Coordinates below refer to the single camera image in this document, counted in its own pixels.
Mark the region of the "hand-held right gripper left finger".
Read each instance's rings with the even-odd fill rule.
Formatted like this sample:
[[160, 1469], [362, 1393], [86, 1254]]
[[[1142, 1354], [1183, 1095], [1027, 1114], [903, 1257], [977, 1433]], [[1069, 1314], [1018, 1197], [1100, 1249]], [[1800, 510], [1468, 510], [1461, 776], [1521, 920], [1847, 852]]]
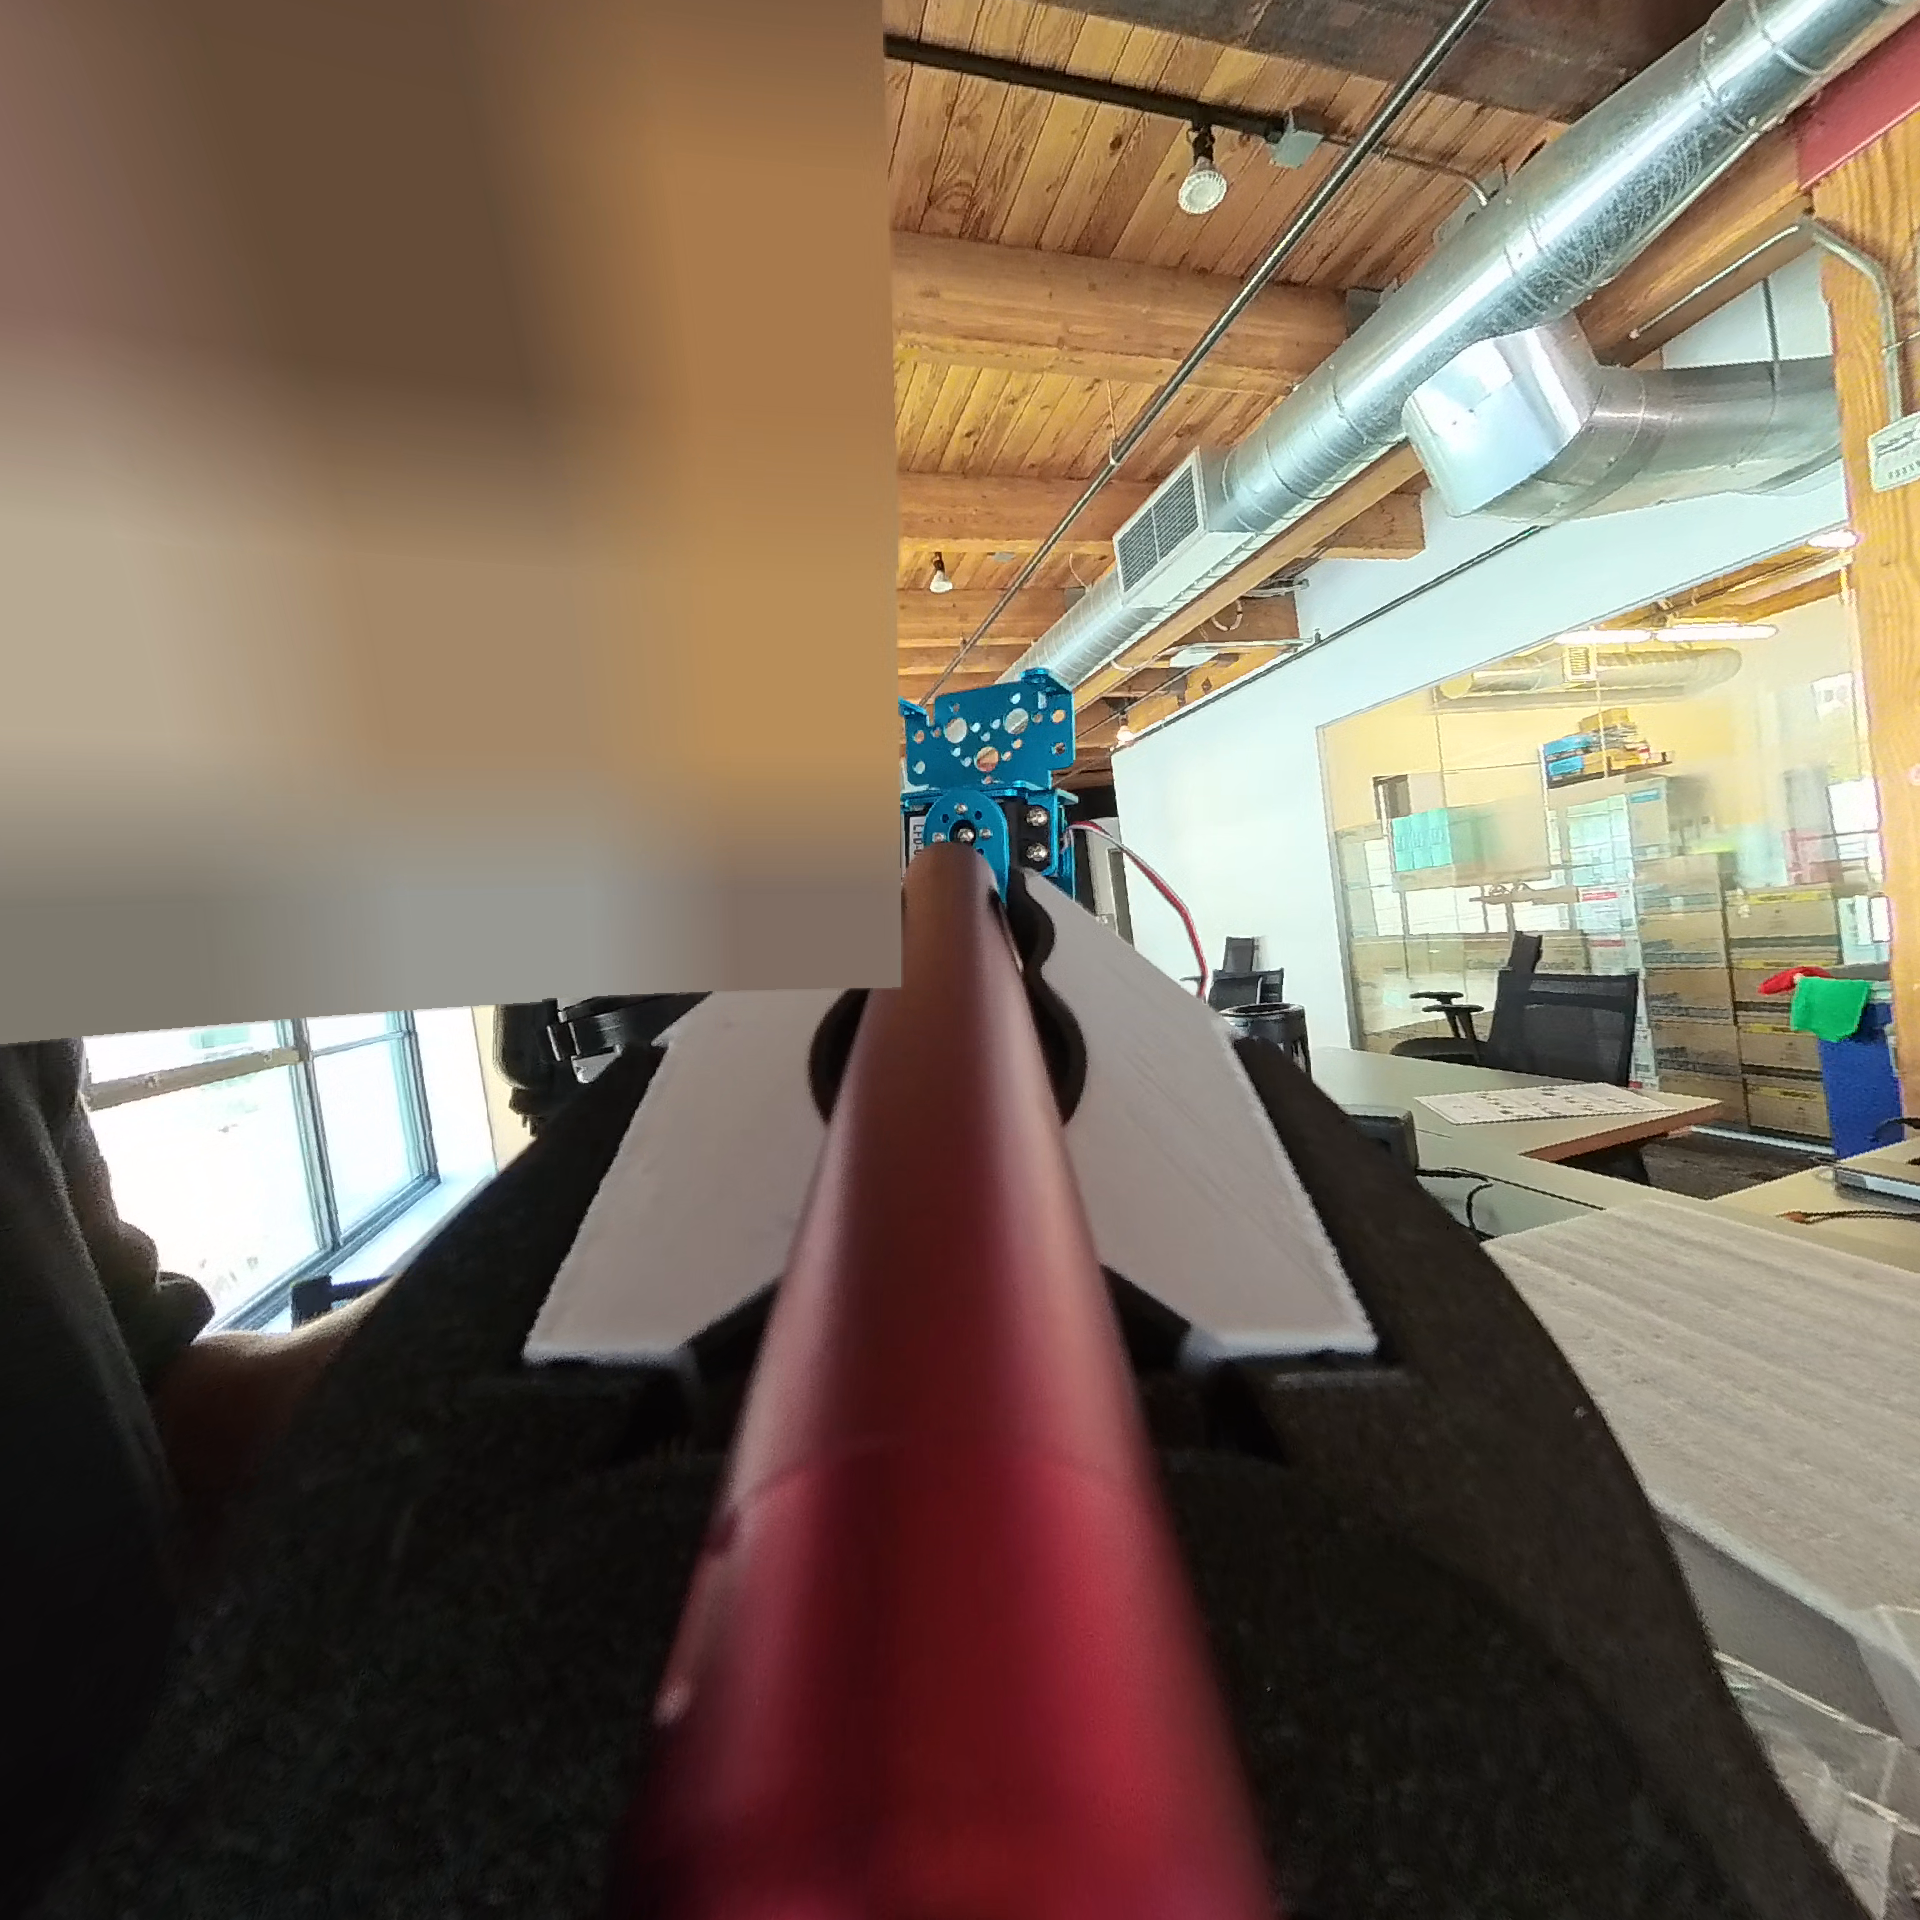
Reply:
[[701, 1368], [698, 1339], [780, 1282], [825, 1140], [814, 1045], [862, 1001], [862, 989], [716, 991], [664, 1031], [527, 1363]]

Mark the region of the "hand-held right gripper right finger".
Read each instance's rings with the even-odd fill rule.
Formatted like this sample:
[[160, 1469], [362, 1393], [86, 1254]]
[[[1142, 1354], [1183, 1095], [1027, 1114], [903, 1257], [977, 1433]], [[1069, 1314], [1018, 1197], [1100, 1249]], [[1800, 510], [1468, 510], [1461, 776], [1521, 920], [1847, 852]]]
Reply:
[[1098, 1259], [1183, 1320], [1173, 1363], [1366, 1368], [1380, 1337], [1231, 1035], [1049, 879], [1029, 979], [1077, 1037], [1068, 1156]]

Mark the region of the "red electric screwdriver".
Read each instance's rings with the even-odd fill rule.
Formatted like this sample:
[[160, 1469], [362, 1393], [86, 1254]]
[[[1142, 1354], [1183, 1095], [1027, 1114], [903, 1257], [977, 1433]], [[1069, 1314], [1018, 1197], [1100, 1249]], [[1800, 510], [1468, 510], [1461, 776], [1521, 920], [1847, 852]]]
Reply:
[[1275, 1914], [987, 862], [906, 873], [610, 1914]]

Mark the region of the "blue toy robot arm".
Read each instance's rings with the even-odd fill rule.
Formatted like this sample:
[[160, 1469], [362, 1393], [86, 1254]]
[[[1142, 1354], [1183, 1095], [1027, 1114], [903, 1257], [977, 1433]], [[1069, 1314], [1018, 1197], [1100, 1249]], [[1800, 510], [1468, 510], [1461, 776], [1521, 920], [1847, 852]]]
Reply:
[[910, 865], [928, 845], [983, 854], [1001, 890], [1009, 877], [1075, 892], [1069, 803], [1075, 759], [1073, 690], [1044, 668], [1007, 682], [901, 701], [901, 850]]

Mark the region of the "person's left forearm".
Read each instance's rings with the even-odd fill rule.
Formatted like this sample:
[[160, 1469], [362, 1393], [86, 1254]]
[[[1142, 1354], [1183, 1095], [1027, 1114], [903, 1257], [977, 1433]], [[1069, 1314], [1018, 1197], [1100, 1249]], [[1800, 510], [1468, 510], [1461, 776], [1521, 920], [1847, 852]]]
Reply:
[[391, 1292], [371, 1283], [293, 1332], [214, 1332], [195, 1339], [149, 1392], [183, 1510], [218, 1515], [261, 1471], [299, 1407]]

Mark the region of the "light grey desk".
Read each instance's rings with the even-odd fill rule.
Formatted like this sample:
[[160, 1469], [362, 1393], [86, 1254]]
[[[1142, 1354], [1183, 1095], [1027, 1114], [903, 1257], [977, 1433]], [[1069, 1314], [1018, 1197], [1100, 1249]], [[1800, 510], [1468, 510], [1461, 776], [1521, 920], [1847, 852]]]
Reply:
[[1546, 1087], [1546, 1080], [1484, 1067], [1393, 1057], [1372, 1050], [1314, 1045], [1314, 1082], [1347, 1104], [1412, 1106], [1430, 1193], [1481, 1233], [1507, 1237], [1578, 1211], [1643, 1206], [1655, 1190], [1587, 1170], [1595, 1155], [1617, 1155], [1715, 1121], [1724, 1104], [1708, 1097], [1650, 1092], [1679, 1106], [1679, 1121], [1502, 1121], [1450, 1123], [1416, 1104], [1418, 1095]]

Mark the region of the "black slotted cylinder holder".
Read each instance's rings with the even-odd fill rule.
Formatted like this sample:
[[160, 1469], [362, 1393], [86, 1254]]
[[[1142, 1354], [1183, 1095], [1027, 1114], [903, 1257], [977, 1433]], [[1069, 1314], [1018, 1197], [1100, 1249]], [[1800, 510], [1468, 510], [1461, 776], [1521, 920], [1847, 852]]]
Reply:
[[1231, 1029], [1235, 1040], [1263, 1042], [1276, 1046], [1299, 1072], [1312, 1076], [1312, 1042], [1309, 1016], [1302, 1005], [1287, 1000], [1258, 1000], [1244, 1005], [1220, 1008], [1220, 1019]]

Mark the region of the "printed paper sheet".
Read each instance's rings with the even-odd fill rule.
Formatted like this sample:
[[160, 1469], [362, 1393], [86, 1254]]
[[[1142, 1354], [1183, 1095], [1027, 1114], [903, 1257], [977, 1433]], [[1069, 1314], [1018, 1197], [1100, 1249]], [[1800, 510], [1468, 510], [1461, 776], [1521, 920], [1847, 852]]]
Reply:
[[1418, 1095], [1416, 1104], [1450, 1123], [1502, 1121], [1679, 1121], [1660, 1099], [1608, 1084], [1546, 1084], [1494, 1092]]

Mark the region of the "glass office partition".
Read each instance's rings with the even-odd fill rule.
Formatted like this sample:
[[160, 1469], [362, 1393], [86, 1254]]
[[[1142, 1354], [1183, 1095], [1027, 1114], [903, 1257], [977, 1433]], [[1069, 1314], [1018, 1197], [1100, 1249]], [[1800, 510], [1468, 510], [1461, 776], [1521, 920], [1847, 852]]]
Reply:
[[1450, 1040], [1519, 936], [1640, 979], [1632, 1080], [1834, 1141], [1764, 979], [1891, 958], [1856, 534], [1467, 668], [1325, 731], [1355, 1042]]

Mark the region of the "white foam sheet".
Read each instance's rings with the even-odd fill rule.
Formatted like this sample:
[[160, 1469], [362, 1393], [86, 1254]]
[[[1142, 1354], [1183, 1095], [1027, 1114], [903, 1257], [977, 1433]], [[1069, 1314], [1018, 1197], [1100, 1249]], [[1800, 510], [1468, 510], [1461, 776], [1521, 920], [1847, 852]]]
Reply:
[[1655, 1197], [1486, 1252], [1705, 1565], [1915, 1663], [1912, 1271]]

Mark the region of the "green cloth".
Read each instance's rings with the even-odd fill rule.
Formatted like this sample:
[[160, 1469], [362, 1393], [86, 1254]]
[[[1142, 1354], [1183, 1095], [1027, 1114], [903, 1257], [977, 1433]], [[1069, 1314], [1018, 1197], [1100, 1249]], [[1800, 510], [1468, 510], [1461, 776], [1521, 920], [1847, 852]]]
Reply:
[[1794, 964], [1765, 975], [1759, 995], [1785, 1001], [1787, 1029], [1834, 1045], [1858, 1031], [1876, 998], [1876, 976], [1861, 970]]

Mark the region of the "blue plastic bin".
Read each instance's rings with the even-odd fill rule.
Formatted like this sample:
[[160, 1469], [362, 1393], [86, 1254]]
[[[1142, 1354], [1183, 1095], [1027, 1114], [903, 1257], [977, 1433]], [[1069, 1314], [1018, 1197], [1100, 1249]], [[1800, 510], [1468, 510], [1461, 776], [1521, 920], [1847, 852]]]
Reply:
[[1842, 976], [1841, 986], [1861, 986], [1861, 1016], [1845, 1040], [1816, 1035], [1831, 1143], [1839, 1161], [1896, 1146], [1915, 1126], [1907, 1120], [1892, 1060], [1891, 984]]

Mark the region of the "person's dark clothing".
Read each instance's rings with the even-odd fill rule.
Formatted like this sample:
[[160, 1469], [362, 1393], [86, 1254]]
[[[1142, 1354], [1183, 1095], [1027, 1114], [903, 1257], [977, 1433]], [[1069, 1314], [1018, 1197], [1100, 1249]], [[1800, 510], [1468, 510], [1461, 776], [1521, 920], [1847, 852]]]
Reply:
[[178, 1495], [149, 1392], [204, 1288], [123, 1218], [79, 1040], [3, 1046], [3, 1914], [103, 1812], [163, 1687]]

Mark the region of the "large silver duct branch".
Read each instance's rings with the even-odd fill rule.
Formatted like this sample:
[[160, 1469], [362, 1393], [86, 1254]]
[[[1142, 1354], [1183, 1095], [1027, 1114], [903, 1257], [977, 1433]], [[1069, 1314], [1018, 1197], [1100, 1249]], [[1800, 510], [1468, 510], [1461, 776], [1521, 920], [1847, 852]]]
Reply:
[[1841, 456], [1831, 358], [1640, 370], [1573, 319], [1464, 348], [1402, 423], [1451, 515], [1528, 523], [1774, 494]]

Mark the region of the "silver spiral ventilation duct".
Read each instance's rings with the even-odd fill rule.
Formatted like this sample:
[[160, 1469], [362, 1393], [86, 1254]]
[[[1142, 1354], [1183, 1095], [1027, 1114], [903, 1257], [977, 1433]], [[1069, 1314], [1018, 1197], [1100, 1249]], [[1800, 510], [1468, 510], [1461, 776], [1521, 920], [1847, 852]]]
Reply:
[[1608, 287], [1770, 130], [1915, 14], [1912, 1], [1728, 1], [1524, 161], [1224, 456], [1224, 549], [1167, 611], [1089, 589], [1016, 663], [1082, 685], [1405, 444], [1405, 400], [1464, 348], [1555, 322]]

